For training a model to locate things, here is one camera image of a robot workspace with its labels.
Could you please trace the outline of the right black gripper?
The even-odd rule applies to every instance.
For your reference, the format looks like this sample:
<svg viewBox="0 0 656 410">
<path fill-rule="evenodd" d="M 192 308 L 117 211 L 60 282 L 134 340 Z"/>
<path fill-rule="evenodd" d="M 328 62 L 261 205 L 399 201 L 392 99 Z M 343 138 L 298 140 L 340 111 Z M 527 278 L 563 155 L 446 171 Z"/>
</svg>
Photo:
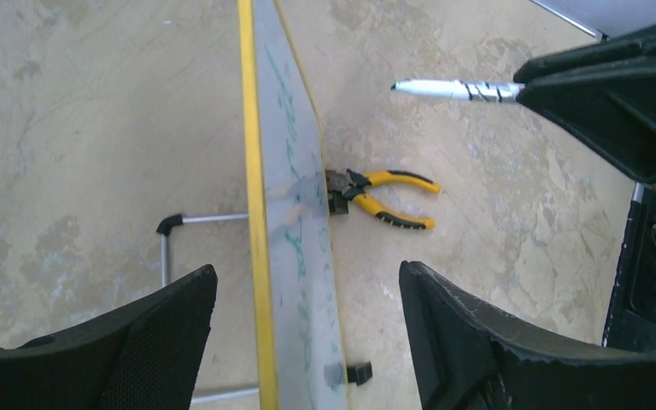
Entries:
<svg viewBox="0 0 656 410">
<path fill-rule="evenodd" d="M 524 107 L 656 193 L 656 24 L 528 60 Z"/>
</svg>

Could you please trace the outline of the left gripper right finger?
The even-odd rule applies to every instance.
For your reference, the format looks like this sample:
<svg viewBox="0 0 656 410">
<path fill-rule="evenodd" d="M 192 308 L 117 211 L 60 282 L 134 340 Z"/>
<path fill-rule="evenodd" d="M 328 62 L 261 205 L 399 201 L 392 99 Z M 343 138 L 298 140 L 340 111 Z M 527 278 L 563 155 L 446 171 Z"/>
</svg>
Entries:
<svg viewBox="0 0 656 410">
<path fill-rule="evenodd" d="M 656 409 L 656 350 L 545 330 L 420 261 L 402 262 L 399 285 L 424 409 Z"/>
</svg>

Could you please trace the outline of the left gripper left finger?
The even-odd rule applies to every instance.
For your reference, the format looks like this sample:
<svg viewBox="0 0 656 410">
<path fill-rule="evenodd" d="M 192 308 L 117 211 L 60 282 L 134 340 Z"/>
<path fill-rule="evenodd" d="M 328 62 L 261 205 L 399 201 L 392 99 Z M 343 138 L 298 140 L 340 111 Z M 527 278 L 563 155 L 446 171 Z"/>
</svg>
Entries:
<svg viewBox="0 0 656 410">
<path fill-rule="evenodd" d="M 218 277 L 205 265 L 84 323 L 0 348 L 0 409 L 187 409 Z"/>
</svg>

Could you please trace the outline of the yellow framed whiteboard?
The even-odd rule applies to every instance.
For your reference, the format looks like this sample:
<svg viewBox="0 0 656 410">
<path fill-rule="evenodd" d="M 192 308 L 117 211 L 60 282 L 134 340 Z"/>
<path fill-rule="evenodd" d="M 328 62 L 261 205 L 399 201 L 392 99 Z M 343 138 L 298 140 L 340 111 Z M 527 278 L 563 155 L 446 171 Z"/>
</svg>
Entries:
<svg viewBox="0 0 656 410">
<path fill-rule="evenodd" d="M 346 409 L 349 386 L 372 366 L 345 358 L 319 117 L 279 2 L 241 1 L 237 11 L 248 208 L 175 214 L 157 232 L 169 284 L 175 227 L 248 221 L 258 377 L 192 401 L 255 395 L 263 409 Z"/>
</svg>

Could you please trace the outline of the green whiteboard marker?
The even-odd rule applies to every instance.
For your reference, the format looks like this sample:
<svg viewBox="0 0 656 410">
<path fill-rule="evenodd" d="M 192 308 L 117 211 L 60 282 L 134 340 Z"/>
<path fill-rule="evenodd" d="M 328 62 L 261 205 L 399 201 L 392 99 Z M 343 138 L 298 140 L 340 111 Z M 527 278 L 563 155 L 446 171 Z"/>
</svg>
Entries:
<svg viewBox="0 0 656 410">
<path fill-rule="evenodd" d="M 460 79 L 405 79 L 395 82 L 390 89 L 415 96 L 440 97 L 484 103 L 516 103 L 525 84 Z"/>
</svg>

